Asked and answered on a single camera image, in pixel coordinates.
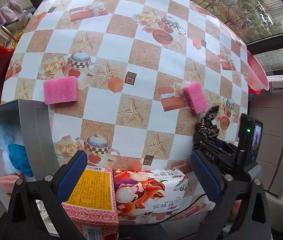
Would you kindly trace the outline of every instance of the yellow label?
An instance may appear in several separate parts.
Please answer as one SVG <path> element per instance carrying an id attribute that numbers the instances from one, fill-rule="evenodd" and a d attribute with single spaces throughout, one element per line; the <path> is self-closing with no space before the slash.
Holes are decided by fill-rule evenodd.
<path id="1" fill-rule="evenodd" d="M 111 174 L 104 171 L 84 170 L 66 204 L 113 210 Z"/>

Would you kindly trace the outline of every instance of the cabinet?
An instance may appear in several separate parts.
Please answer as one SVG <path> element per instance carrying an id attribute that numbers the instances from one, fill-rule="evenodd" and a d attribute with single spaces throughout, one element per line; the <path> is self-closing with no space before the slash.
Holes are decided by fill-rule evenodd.
<path id="1" fill-rule="evenodd" d="M 283 82 L 274 83 L 274 87 Z M 254 96 L 250 115 L 263 123 L 258 164 L 262 167 L 261 180 L 265 190 L 283 194 L 283 90 Z"/>

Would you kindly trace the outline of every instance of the sticker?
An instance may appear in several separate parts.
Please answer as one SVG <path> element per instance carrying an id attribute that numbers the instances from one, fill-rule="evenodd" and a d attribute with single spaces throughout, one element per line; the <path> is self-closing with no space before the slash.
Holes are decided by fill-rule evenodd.
<path id="1" fill-rule="evenodd" d="M 84 237 L 87 240 L 102 240 L 102 231 L 97 227 L 82 226 Z"/>
<path id="2" fill-rule="evenodd" d="M 53 6 L 49 9 L 48 13 L 53 12 L 55 9 L 57 8 L 57 6 Z"/>
<path id="3" fill-rule="evenodd" d="M 113 210 L 111 174 L 100 170 L 84 170 L 68 201 L 69 205 L 97 210 Z"/>
<path id="4" fill-rule="evenodd" d="M 86 169 L 95 170 L 95 171 L 105 171 L 105 168 L 103 167 L 90 166 L 90 165 L 87 165 Z"/>

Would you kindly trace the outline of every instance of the window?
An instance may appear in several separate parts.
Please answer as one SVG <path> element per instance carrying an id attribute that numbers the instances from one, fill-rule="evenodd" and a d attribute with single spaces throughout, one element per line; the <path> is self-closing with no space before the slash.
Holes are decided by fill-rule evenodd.
<path id="1" fill-rule="evenodd" d="M 283 69 L 283 49 L 257 54 L 255 57 L 264 70 Z"/>
<path id="2" fill-rule="evenodd" d="M 281 0 L 192 1 L 215 15 L 245 43 L 283 33 Z"/>

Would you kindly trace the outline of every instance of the pink sponge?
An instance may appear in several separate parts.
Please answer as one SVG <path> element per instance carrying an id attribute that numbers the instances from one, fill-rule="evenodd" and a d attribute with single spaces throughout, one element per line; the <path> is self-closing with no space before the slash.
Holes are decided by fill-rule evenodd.
<path id="1" fill-rule="evenodd" d="M 194 114 L 200 114 L 206 111 L 208 103 L 203 93 L 203 87 L 199 81 L 186 86 L 184 93 Z"/>
<path id="2" fill-rule="evenodd" d="M 44 81 L 46 105 L 77 101 L 77 78 L 75 76 Z"/>

